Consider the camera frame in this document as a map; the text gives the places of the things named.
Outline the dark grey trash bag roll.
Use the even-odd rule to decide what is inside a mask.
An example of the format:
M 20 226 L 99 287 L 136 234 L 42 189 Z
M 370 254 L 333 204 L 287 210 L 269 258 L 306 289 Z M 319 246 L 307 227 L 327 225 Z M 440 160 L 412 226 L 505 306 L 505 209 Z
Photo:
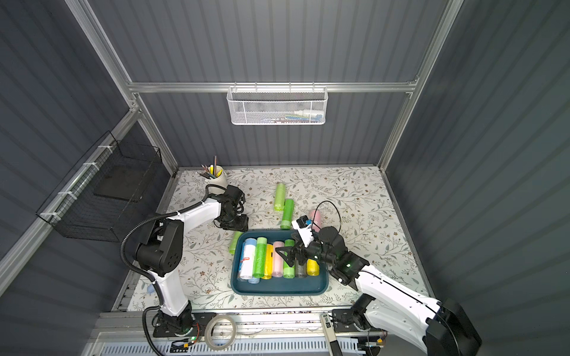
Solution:
M 295 276 L 297 278 L 307 277 L 307 264 L 295 262 Z

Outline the yellow trash bag roll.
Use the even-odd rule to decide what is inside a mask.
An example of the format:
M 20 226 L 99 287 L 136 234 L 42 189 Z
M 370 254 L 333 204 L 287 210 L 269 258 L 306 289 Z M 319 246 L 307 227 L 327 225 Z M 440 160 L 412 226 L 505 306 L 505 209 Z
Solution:
M 273 250 L 273 245 L 267 244 L 264 274 L 262 276 L 262 279 L 264 280 L 269 280 L 273 276 Z
M 306 264 L 306 273 L 308 276 L 316 277 L 320 274 L 319 264 L 315 260 L 309 259 Z

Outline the pink trash bag roll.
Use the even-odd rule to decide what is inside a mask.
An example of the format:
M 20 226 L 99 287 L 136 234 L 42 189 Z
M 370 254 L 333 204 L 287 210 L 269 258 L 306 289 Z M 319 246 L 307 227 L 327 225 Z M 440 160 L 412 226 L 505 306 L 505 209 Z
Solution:
M 277 248 L 284 247 L 283 241 L 276 241 L 273 243 L 273 273 L 272 277 L 283 277 L 284 275 L 284 261 L 283 258 L 277 253 Z
M 313 222 L 313 230 L 319 232 L 322 227 L 322 216 L 321 212 L 318 210 L 312 210 L 309 214 L 311 221 Z

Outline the bright green roll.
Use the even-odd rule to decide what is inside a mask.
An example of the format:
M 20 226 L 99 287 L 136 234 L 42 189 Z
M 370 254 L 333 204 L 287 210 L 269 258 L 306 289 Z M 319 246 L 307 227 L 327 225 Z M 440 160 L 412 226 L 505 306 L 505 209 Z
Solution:
M 292 228 L 292 216 L 295 208 L 295 202 L 293 199 L 286 199 L 284 201 L 284 210 L 281 220 L 281 229 L 289 230 Z
M 256 240 L 252 277 L 261 279 L 264 276 L 266 259 L 267 259 L 267 238 L 259 237 Z

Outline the light green roll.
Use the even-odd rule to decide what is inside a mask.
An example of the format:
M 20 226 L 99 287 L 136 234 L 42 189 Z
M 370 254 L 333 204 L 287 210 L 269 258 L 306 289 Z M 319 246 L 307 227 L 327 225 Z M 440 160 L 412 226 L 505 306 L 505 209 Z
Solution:
M 230 255 L 234 255 L 235 254 L 235 250 L 237 247 L 237 244 L 239 242 L 240 237 L 242 236 L 242 232 L 241 231 L 236 231 L 233 236 L 232 236 L 232 241 L 229 245 L 229 253 Z

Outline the white roll with red label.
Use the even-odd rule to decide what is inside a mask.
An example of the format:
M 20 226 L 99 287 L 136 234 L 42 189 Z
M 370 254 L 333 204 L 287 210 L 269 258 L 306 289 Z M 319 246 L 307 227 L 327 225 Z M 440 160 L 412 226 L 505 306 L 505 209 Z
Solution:
M 253 264 L 254 264 L 256 239 L 248 238 L 245 240 L 245 242 L 246 242 L 246 251 L 245 251 L 244 259 L 243 259 L 241 277 L 244 280 L 249 280 L 249 279 L 253 278 L 252 277 L 252 274 L 253 274 L 252 270 L 253 270 Z

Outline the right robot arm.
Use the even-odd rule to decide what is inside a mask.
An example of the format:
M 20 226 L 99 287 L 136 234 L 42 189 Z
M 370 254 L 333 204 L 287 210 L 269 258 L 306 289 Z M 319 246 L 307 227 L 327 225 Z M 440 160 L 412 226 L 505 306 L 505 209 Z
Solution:
M 476 355 L 482 338 L 463 307 L 452 299 L 441 302 L 414 292 L 351 252 L 334 227 L 314 232 L 296 228 L 293 246 L 276 249 L 288 266 L 314 260 L 344 286 L 360 292 L 350 309 L 358 329 L 382 329 L 426 355 Z

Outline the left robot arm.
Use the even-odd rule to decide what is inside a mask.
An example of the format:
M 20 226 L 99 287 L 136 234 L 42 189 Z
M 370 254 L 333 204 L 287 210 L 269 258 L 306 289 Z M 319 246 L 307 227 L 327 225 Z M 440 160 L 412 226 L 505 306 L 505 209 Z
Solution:
M 214 194 L 211 188 L 221 190 Z M 184 234 L 205 223 L 213 222 L 227 231 L 248 231 L 248 216 L 243 213 L 246 197 L 234 185 L 207 185 L 202 200 L 175 212 L 157 215 L 141 222 L 147 232 L 138 244 L 134 267 L 149 279 L 159 298 L 158 320 L 172 334 L 186 335 L 194 326 L 191 303 L 185 296 L 178 266 L 183 257 Z

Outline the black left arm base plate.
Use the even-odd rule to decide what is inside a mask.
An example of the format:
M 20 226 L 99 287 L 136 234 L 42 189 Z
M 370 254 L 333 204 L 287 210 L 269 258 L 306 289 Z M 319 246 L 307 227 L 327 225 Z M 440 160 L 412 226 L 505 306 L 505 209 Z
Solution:
M 207 324 L 218 314 L 214 312 L 193 312 L 185 310 L 178 317 L 159 311 L 152 319 L 155 338 L 199 338 L 203 336 Z

